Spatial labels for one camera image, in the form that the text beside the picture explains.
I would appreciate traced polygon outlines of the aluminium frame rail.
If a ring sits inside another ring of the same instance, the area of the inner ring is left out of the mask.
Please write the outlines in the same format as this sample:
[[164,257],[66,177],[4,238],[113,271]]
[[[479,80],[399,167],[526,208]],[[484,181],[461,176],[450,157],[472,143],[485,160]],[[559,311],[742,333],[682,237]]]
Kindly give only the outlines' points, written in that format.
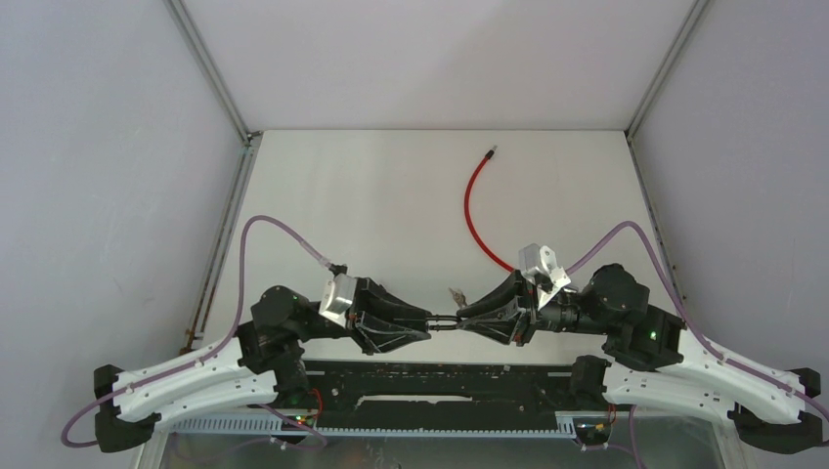
[[144,227],[132,256],[137,296],[130,367],[175,357],[198,309],[227,222],[247,132],[193,1],[151,1],[140,37],[153,85],[142,111],[151,141],[139,160]]
[[700,7],[633,132],[685,306],[709,337],[743,354],[752,350],[744,274],[758,223],[752,148],[764,129],[757,55],[776,10],[773,1]]

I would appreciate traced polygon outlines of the black padlock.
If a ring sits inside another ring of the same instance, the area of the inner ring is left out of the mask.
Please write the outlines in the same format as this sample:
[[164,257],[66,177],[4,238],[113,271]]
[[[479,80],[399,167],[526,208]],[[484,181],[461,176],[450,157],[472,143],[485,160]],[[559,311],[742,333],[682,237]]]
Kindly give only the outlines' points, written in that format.
[[452,315],[429,314],[425,317],[427,328],[430,331],[457,330],[462,318]]

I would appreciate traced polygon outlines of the aluminium frame rail left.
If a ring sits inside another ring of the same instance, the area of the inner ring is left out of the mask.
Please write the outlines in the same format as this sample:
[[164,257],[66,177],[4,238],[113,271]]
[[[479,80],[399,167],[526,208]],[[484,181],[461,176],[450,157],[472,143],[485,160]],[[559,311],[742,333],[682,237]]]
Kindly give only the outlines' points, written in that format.
[[198,309],[227,222],[247,132],[193,1],[151,1],[140,37],[153,85],[142,111],[151,141],[139,160],[144,227],[132,256],[137,296],[130,367],[175,357]]

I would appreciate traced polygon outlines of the aluminium frame rail right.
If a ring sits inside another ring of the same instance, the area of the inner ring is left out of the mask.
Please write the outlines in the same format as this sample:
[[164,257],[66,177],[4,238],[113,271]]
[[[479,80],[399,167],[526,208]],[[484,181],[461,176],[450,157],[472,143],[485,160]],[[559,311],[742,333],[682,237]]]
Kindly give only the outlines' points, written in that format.
[[758,223],[752,148],[764,129],[757,55],[776,10],[773,1],[700,7],[633,132],[685,306],[709,337],[743,354],[752,350],[744,274]]

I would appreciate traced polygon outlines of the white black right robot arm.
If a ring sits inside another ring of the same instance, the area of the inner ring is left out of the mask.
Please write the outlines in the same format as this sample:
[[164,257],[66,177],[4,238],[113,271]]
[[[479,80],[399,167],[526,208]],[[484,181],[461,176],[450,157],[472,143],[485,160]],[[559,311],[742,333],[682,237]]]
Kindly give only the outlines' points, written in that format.
[[577,290],[566,277],[513,272],[498,288],[457,312],[458,328],[505,345],[549,331],[604,338],[602,354],[579,356],[568,393],[582,408],[599,403],[657,407],[732,426],[740,440],[777,454],[826,447],[822,419],[806,400],[820,392],[810,368],[734,365],[714,353],[686,320],[649,302],[649,289],[619,264],[597,270]]

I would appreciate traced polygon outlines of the key bunch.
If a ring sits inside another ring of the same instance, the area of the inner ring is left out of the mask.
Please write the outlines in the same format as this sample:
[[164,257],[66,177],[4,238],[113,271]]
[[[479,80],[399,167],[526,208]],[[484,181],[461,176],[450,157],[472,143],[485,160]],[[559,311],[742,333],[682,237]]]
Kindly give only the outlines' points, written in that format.
[[460,289],[456,288],[449,288],[450,295],[452,300],[456,304],[459,309],[467,308],[468,303],[464,293]]

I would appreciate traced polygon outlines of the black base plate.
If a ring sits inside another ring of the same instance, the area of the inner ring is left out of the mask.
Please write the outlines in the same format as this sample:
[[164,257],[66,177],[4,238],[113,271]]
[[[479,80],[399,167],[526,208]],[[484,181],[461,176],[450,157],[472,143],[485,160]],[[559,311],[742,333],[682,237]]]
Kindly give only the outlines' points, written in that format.
[[584,412],[613,427],[626,405],[573,377],[570,365],[307,361],[307,381],[270,406],[318,410],[320,432],[539,434]]

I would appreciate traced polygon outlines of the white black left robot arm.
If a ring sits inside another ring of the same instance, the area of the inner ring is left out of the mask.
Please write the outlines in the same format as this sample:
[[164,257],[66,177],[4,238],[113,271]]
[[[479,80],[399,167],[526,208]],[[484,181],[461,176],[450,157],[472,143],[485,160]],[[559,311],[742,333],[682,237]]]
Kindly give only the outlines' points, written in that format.
[[321,300],[285,287],[266,290],[251,319],[229,338],[168,362],[127,371],[96,369],[96,445],[120,452],[154,431],[200,413],[242,405],[298,406],[311,393],[302,344],[348,338],[366,355],[430,339],[430,312],[388,293],[367,277],[338,275]]

